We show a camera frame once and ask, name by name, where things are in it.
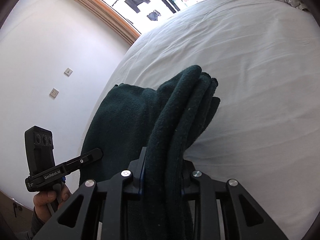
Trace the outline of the left forearm dark sleeve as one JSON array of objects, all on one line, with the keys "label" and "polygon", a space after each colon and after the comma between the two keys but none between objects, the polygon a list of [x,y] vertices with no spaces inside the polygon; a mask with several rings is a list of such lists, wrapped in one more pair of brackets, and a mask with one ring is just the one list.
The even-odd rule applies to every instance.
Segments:
[{"label": "left forearm dark sleeve", "polygon": [[33,210],[33,217],[31,220],[31,228],[27,232],[26,239],[27,240],[32,240],[36,234],[42,229],[44,226],[45,222],[43,222],[37,215],[35,209]]}]

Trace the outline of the person's left hand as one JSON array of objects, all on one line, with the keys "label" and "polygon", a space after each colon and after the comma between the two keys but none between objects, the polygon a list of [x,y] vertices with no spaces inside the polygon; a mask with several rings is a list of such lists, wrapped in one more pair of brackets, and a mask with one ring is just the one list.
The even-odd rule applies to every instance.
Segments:
[{"label": "person's left hand", "polygon": [[[58,208],[63,206],[63,204],[70,198],[71,192],[67,185],[64,185],[61,190],[61,203]],[[51,204],[56,200],[56,192],[39,192],[33,197],[34,210],[37,217],[44,223],[46,223],[51,218],[51,213],[49,211],[48,204]]]}]

